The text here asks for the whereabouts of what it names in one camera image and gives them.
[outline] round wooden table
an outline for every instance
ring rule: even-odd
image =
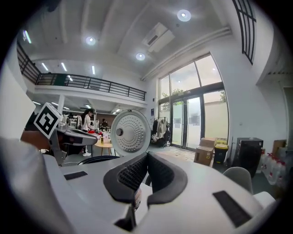
[[[108,148],[108,152],[109,152],[109,155],[111,155],[111,148],[113,147],[113,145],[111,143],[104,143],[104,144],[101,144],[101,141],[99,140],[96,144],[96,146],[102,148],[102,152],[101,152],[101,155],[103,155],[103,149],[104,148]]]

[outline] cardboard box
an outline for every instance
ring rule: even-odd
[[[213,147],[198,146],[195,151],[194,162],[209,166],[213,151]]]
[[[200,141],[200,146],[214,148],[215,147],[215,138],[202,138]]]

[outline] ceiling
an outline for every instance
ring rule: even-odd
[[[32,101],[36,101],[41,104],[44,104],[46,102],[58,103],[59,101],[59,95],[29,93],[28,96],[30,97]],[[84,111],[85,109],[87,109],[85,105],[89,105],[91,108],[95,109],[96,112],[101,112],[101,113],[113,113],[117,109],[121,109],[121,110],[124,110],[124,109],[140,110],[141,109],[136,106],[124,105],[124,104],[110,102],[110,101],[87,99],[87,98],[76,97],[76,96],[65,96],[64,106],[71,110]]]
[[[188,22],[178,19],[179,10],[191,13]],[[170,30],[174,38],[158,52],[149,52],[144,38],[158,24]],[[24,25],[18,40],[42,71],[44,62],[52,73],[64,73],[60,63],[71,74],[96,77],[113,68],[142,78],[185,45],[222,28],[209,0],[62,0],[53,12],[44,6]],[[32,41],[23,41],[27,30]],[[96,39],[95,45],[86,43]],[[144,61],[136,59],[144,53]]]

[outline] glass door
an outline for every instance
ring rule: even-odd
[[[171,144],[175,147],[195,151],[203,137],[201,97],[176,100],[171,110]]]

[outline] woman with dark hair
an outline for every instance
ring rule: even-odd
[[[94,127],[91,126],[91,116],[95,113],[94,109],[86,109],[83,114],[81,114],[81,129],[84,132],[88,132],[88,130],[95,130]],[[87,147],[83,148],[83,156],[91,156],[91,153],[87,152]]]

